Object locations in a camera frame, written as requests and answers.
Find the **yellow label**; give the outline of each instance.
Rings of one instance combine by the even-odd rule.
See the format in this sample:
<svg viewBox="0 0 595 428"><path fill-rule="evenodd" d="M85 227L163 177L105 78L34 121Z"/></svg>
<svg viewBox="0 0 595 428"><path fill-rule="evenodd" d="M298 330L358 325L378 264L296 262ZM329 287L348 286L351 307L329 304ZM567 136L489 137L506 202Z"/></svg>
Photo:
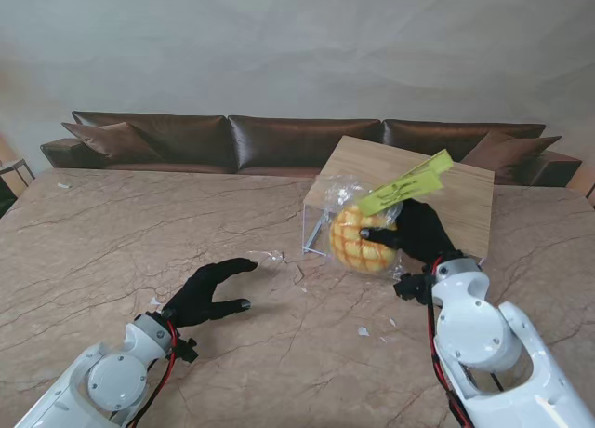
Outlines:
<svg viewBox="0 0 595 428"><path fill-rule="evenodd" d="M365 216L371 216L407 198L417 197L443 187L438 175L432 170L419 174L407 174L398 180L376 189L357 203Z"/></svg>
<svg viewBox="0 0 595 428"><path fill-rule="evenodd" d="M433 155L428 161L424 161L421 165L414 167L409 172L399 177L399 179L402 179L408 175L419 174L425 170L432 170L436 173L436 175L440 175L454 165L455 163L450 157L448 151L446 149L442 149L437 154Z"/></svg>
<svg viewBox="0 0 595 428"><path fill-rule="evenodd" d="M446 149L421 165L414 167L390 184L380 186L357 205L365 216L376 214L407 198L427 194L443 187L440 174L455 164Z"/></svg>

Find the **sofa pillow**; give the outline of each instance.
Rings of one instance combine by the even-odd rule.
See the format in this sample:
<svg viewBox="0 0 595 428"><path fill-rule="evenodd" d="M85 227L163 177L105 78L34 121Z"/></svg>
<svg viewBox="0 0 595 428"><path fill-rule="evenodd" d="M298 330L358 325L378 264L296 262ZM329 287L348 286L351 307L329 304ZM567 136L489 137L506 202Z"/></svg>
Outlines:
<svg viewBox="0 0 595 428"><path fill-rule="evenodd" d="M543 124L437 123L431 121L384 121L384 143L407 151L434 155L447 149L455 161L461 161L482 138L498 131L516 138L541 136Z"/></svg>
<svg viewBox="0 0 595 428"><path fill-rule="evenodd" d="M237 170L230 122L225 116L73 112L73 118L86 126L126 121L168 163L214 165Z"/></svg>
<svg viewBox="0 0 595 428"><path fill-rule="evenodd" d="M230 116L239 169L323 167L343 135L382 142L377 119Z"/></svg>
<svg viewBox="0 0 595 428"><path fill-rule="evenodd" d="M157 163L163 161L134 127L128 123L94 127L62 123L91 150L102 154L106 163Z"/></svg>
<svg viewBox="0 0 595 428"><path fill-rule="evenodd" d="M537 158L560 138L514 138L502 132L490 132L461 163L494 171L496 184L519 184L515 171L522 168L522 163Z"/></svg>

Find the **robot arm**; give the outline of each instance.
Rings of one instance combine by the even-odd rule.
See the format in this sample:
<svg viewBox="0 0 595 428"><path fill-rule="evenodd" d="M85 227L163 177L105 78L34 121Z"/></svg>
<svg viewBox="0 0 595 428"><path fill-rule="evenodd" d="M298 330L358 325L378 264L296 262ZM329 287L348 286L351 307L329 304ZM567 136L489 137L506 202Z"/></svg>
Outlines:
<svg viewBox="0 0 595 428"><path fill-rule="evenodd" d="M126 339L119 350L110 350L100 342L80 354L17 428L126 426L146 395L149 364L165 358L171 342L171 333L142 314L126 325ZM104 411L117 412L109 419Z"/></svg>
<svg viewBox="0 0 595 428"><path fill-rule="evenodd" d="M197 356L192 350L195 342L180 340L177 328L248 310L248 300L212 302L213 294L231 275L256 267L248 259L237 258L199 268L161 314L141 314L126 325L126 338L119 349L100 342L80 354L17 428L136 427L146 409L140 406L147 394L152 362L169 356L170 372L177 358L192 362ZM162 380L157 392L164 383Z"/></svg>
<svg viewBox="0 0 595 428"><path fill-rule="evenodd" d="M595 427L595 420L527 315L510 302L485 301L487 275L468 258L438 265L431 289L442 306L434 345L474 426ZM527 351L531 377L499 394L480 391L463 367L490 373L512 368Z"/></svg>
<svg viewBox="0 0 595 428"><path fill-rule="evenodd" d="M429 306L434 369L461 424L477 428L595 427L586 405L527 315L510 302L497 308L486 302L489 278L474 260L455 250L436 212L427 204L405 200L397 228L366 228L361 236L400 248L426 264L424 274L402 276L395 291L403 299L417 298ZM435 333L433 304L442 306ZM468 368L489 373L511 369L523 347L533 362L533 373L525 383L498 394L475 386Z"/></svg>

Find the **clear plastic bag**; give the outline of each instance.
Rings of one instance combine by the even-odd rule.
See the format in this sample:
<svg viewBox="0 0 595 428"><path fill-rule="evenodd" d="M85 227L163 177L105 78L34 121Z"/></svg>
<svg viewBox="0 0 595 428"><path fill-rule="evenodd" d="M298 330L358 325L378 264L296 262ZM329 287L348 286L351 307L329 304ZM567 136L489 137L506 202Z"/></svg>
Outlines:
<svg viewBox="0 0 595 428"><path fill-rule="evenodd" d="M403 273L401 252L360 237L365 227L396 229L396 218L403 204L365 217L357 201L371 191L357 177L336 176L324 179L324 227L327 258L341 268L363 274L398 277Z"/></svg>

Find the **beige marble surface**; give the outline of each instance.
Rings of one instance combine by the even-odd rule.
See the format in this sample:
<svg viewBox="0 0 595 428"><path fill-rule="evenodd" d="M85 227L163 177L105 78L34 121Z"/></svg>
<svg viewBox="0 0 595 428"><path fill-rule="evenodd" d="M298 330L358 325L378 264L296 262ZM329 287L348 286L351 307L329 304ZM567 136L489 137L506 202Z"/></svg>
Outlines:
<svg viewBox="0 0 595 428"><path fill-rule="evenodd" d="M200 358L176 366L140 426L456 426L430 367L425 310L397 301L384 279L302 258L300 202L310 185L40 176L0 220L0 426L12 426L87 346L117 347L153 297L166 301L204 263L246 255L260 267L218 296L253 308L183 330ZM491 299L530 315L595 410L595 212L570 191L498 187L492 225Z"/></svg>

